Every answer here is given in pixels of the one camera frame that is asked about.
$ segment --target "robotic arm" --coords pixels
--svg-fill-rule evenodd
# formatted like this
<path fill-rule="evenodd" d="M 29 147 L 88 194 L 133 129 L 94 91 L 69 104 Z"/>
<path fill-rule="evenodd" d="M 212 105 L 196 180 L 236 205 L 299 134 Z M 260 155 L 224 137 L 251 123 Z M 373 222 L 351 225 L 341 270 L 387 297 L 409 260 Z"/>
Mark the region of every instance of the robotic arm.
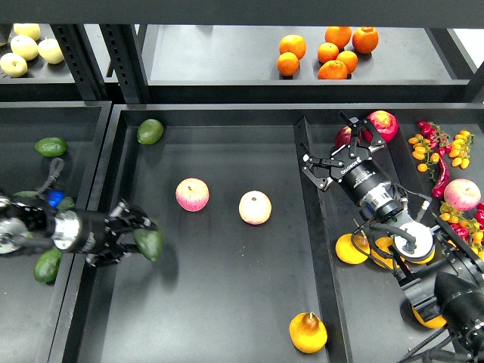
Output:
<path fill-rule="evenodd" d="M 58 213 L 44 193 L 9 197 L 0 190 L 0 256 L 42 253 L 54 245 L 63 253 L 84 253 L 93 265 L 119 262 L 127 253 L 139 253 L 121 237 L 157 226 L 137 206 L 121 200 L 109 214 L 68 209 Z"/>
<path fill-rule="evenodd" d="M 432 228 L 420 223 L 430 197 L 417 194 L 423 198 L 423 204 L 417 216 L 411 217 L 408 211 L 411 192 L 394 183 L 371 156 L 385 147 L 381 135 L 369 119 L 340 115 L 351 128 L 350 143 L 334 150 L 327 159 L 306 154 L 302 173 L 322 191 L 327 191 L 333 182 L 341 186 L 360 207 L 365 221 L 353 231 L 353 236 L 366 228 L 371 248 L 384 259 L 394 261 L 393 268 L 387 267 L 422 319 L 429 321 L 442 315 L 465 356 L 483 358 L 484 262 L 438 216 L 433 215 L 436 225 Z M 359 143 L 359 133 L 364 130 L 372 135 L 367 146 Z M 374 233 L 385 233 L 393 239 L 391 254 L 377 247 L 372 238 Z M 413 268 L 408 266 L 427 259 L 436 243 L 442 247 L 443 258 L 423 268 L 414 265 L 411 271 Z"/>

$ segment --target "pale apple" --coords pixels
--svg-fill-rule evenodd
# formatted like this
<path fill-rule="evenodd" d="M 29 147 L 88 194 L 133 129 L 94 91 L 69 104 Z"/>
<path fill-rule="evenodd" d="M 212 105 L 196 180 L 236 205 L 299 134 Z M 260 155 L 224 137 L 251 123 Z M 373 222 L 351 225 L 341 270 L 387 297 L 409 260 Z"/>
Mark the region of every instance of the pale apple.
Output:
<path fill-rule="evenodd" d="M 39 47 L 36 41 L 29 36 L 15 36 L 10 42 L 10 48 L 26 61 L 31 61 L 39 54 Z"/>
<path fill-rule="evenodd" d="M 58 41 L 52 38 L 45 38 L 39 43 L 39 54 L 50 64 L 58 64 L 64 60 Z"/>
<path fill-rule="evenodd" d="M 29 36 L 37 42 L 40 38 L 40 25 L 35 23 L 16 23 L 14 24 L 14 32 L 18 36 Z"/>
<path fill-rule="evenodd" d="M 182 180 L 175 191 L 176 201 L 188 212 L 198 212 L 209 202 L 209 188 L 198 178 Z"/>
<path fill-rule="evenodd" d="M 251 225 L 260 225 L 271 216 L 271 201 L 261 191 L 248 191 L 240 199 L 240 217 Z"/>
<path fill-rule="evenodd" d="M 21 77 L 27 73 L 27 62 L 18 54 L 7 53 L 0 58 L 0 68 L 10 77 Z"/>
<path fill-rule="evenodd" d="M 444 189 L 444 201 L 457 210 L 465 212 L 481 201 L 481 190 L 469 179 L 455 179 Z"/>

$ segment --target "red apple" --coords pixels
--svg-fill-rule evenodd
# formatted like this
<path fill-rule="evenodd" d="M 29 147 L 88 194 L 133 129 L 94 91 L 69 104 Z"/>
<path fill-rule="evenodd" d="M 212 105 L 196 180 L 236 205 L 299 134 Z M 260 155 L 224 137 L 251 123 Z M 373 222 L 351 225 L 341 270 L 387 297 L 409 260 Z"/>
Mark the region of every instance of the red apple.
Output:
<path fill-rule="evenodd" d="M 465 212 L 481 201 L 479 187 L 468 179 L 455 179 L 444 189 L 444 201 L 457 210 Z"/>
<path fill-rule="evenodd" d="M 375 111 L 368 116 L 368 119 L 375 125 L 385 142 L 391 141 L 399 130 L 399 121 L 389 112 Z M 370 132 L 363 131 L 363 136 L 366 141 L 371 141 Z"/>
<path fill-rule="evenodd" d="M 271 216 L 271 201 L 261 191 L 248 191 L 240 199 L 240 217 L 250 225 L 260 225 Z"/>
<path fill-rule="evenodd" d="M 176 201 L 188 212 L 198 212 L 209 201 L 209 188 L 204 181 L 187 178 L 178 184 L 175 191 Z"/>
<path fill-rule="evenodd" d="M 336 146 L 336 149 L 339 149 L 343 145 L 349 144 L 350 141 L 351 129 L 349 126 L 345 126 L 336 134 L 336 137 L 334 138 L 334 146 Z M 358 141 L 361 142 L 361 134 L 359 135 Z"/>

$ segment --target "black cable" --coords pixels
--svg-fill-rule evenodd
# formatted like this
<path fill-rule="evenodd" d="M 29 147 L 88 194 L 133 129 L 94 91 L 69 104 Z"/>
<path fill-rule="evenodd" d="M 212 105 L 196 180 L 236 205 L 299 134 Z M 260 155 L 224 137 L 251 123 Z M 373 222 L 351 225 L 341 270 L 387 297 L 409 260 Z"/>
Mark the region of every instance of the black cable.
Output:
<path fill-rule="evenodd" d="M 438 329 L 435 333 L 433 333 L 429 337 L 427 337 L 424 341 L 419 343 L 417 346 L 415 346 L 410 352 L 405 354 L 404 357 L 399 360 L 399 363 L 402 363 L 402 362 L 406 363 L 408 361 L 416 361 L 417 359 L 419 359 L 425 352 L 419 353 L 417 355 L 414 355 L 414 354 L 419 350 L 421 350 L 423 347 L 425 347 L 428 343 L 430 343 L 432 340 L 437 338 L 440 334 L 442 334 L 446 330 L 447 330 L 447 324 L 444 327 L 441 327 L 440 329 Z M 442 342 L 440 342 L 439 344 L 437 344 L 431 349 L 433 350 L 441 349 L 447 344 L 449 344 L 454 338 L 455 337 L 452 334 L 449 334 L 448 337 L 446 337 Z"/>
<path fill-rule="evenodd" d="M 379 264 L 382 265 L 383 268 L 389 270 L 390 272 L 392 272 L 392 275 L 397 278 L 398 275 L 396 274 L 396 272 L 391 268 L 389 267 L 385 262 L 383 262 L 381 259 L 378 259 L 377 257 L 375 256 L 372 256 L 371 254 L 369 253 L 366 253 L 364 250 L 362 250 L 360 247 L 358 247 L 358 245 L 356 244 L 355 242 L 355 235 L 361 230 L 361 228 L 367 223 L 368 221 L 366 221 L 363 225 L 359 226 L 357 229 L 355 229 L 353 231 L 353 233 L 351 234 L 351 244 L 354 246 L 354 248 L 356 248 L 356 250 L 360 253 L 363 253 L 365 256 L 367 256 L 369 259 L 373 260 L 374 262 L 377 262 Z"/>

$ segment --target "apple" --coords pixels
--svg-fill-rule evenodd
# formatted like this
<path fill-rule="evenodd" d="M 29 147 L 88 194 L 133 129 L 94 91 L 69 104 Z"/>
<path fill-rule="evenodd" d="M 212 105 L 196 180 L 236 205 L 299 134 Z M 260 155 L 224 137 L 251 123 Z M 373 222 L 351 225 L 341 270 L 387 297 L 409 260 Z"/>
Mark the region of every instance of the apple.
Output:
<path fill-rule="evenodd" d="M 385 142 L 391 141 L 399 130 L 399 121 L 390 112 L 374 111 L 368 116 L 368 119 L 375 125 L 377 131 Z M 366 141 L 371 141 L 371 133 L 364 130 L 363 136 Z"/>
<path fill-rule="evenodd" d="M 27 62 L 18 54 L 6 53 L 0 58 L 0 68 L 10 77 L 21 77 L 27 73 Z"/>
<path fill-rule="evenodd" d="M 14 32 L 18 36 L 29 36 L 35 42 L 40 38 L 40 26 L 35 23 L 16 23 L 14 24 Z"/>
<path fill-rule="evenodd" d="M 176 201 L 188 212 L 198 212 L 208 203 L 210 194 L 205 182 L 198 178 L 182 180 L 175 191 Z"/>
<path fill-rule="evenodd" d="M 465 212 L 477 206 L 481 201 L 481 191 L 469 179 L 455 179 L 444 189 L 444 201 L 457 210 Z"/>
<path fill-rule="evenodd" d="M 334 146 L 336 146 L 336 149 L 339 149 L 343 145 L 349 144 L 350 141 L 351 128 L 349 126 L 345 126 L 336 134 L 336 137 L 334 138 Z M 361 142 L 361 134 L 359 135 L 358 141 Z"/>
<path fill-rule="evenodd" d="M 264 223 L 271 216 L 271 211 L 271 201 L 261 191 L 248 191 L 240 199 L 240 217 L 250 225 Z"/>
<path fill-rule="evenodd" d="M 31 61 L 39 54 L 36 41 L 29 36 L 15 36 L 10 42 L 10 48 L 26 61 Z"/>
<path fill-rule="evenodd" d="M 45 38 L 39 43 L 39 54 L 50 64 L 58 64 L 64 60 L 58 41 L 52 38 Z"/>

